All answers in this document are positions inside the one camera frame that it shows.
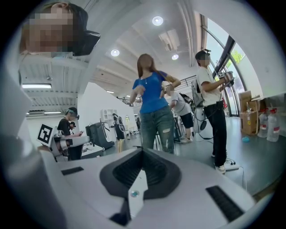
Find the recessed ceiling light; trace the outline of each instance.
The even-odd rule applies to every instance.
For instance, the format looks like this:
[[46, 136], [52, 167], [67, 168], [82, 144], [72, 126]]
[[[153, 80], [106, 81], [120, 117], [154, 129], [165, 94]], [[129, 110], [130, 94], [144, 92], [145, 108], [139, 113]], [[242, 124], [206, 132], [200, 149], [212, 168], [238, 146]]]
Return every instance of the recessed ceiling light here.
[[163, 18], [160, 16], [156, 16], [152, 19], [152, 23], [156, 26], [163, 24]]
[[113, 50], [111, 51], [111, 55], [112, 55], [112, 56], [118, 56], [118, 55], [119, 55], [119, 50], [113, 49]]
[[174, 56], [172, 56], [172, 60], [177, 60], [179, 58], [178, 54], [175, 54]]
[[49, 114], [60, 114], [60, 111], [51, 111], [51, 112], [44, 112], [44, 114], [49, 115]]
[[51, 84], [22, 84], [22, 88], [30, 89], [30, 88], [46, 88], [51, 89]]

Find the black vent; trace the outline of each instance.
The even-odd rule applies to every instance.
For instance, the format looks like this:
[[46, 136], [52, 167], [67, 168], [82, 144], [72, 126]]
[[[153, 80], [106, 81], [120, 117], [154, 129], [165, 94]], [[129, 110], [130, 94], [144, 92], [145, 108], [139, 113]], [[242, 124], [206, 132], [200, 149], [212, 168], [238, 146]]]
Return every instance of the black vent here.
[[126, 187], [131, 188], [141, 170], [146, 173], [148, 186], [160, 183], [167, 174], [167, 167], [162, 162], [148, 154], [138, 153], [117, 166], [113, 170], [113, 175]]
[[219, 186], [206, 188], [206, 191], [210, 194], [212, 199], [215, 201], [229, 222], [232, 222], [233, 220], [243, 215], [244, 212]]
[[181, 181], [181, 171], [176, 164], [148, 149], [137, 149], [105, 166], [100, 180], [111, 195], [127, 198], [128, 190], [141, 170], [145, 171], [148, 184], [144, 199], [166, 197]]
[[75, 167], [75, 168], [72, 168], [72, 169], [62, 170], [62, 174], [64, 176], [66, 176], [66, 175], [78, 173], [78, 172], [83, 171], [83, 170], [84, 169], [82, 167]]

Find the ripped jeans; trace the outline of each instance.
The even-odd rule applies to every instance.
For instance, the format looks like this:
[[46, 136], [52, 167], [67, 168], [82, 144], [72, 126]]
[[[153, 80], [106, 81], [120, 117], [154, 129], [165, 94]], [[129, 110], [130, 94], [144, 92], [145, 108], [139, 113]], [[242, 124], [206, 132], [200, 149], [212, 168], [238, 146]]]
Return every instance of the ripped jeans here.
[[159, 133], [163, 151], [174, 152], [174, 118], [169, 106], [160, 110], [141, 114], [142, 144], [144, 148], [154, 148], [156, 133]]

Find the plastic jug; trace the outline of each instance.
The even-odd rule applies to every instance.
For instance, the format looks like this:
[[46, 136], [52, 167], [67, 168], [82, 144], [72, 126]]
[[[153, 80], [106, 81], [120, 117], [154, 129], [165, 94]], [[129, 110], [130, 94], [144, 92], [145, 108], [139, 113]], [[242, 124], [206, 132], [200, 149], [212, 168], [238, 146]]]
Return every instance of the plastic jug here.
[[278, 138], [279, 138], [280, 126], [278, 123], [276, 110], [277, 109], [271, 110], [270, 115], [268, 116], [267, 140], [272, 141], [272, 142], [278, 141]]
[[268, 131], [268, 118], [266, 114], [266, 109], [262, 110], [262, 114], [259, 116], [259, 122], [260, 122], [260, 129], [257, 136], [261, 138], [266, 138]]

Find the green tree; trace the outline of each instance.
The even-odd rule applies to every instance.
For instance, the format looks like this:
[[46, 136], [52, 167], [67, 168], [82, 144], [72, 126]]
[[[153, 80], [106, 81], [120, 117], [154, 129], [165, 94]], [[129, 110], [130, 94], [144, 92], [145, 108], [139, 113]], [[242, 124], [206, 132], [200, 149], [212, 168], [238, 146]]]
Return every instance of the green tree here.
[[[231, 55], [232, 55], [233, 59], [236, 61], [237, 64], [241, 61], [241, 59], [243, 57], [243, 55], [240, 54], [237, 50], [233, 50], [231, 52]], [[227, 68], [229, 68], [230, 65], [231, 65], [231, 60], [228, 61]]]

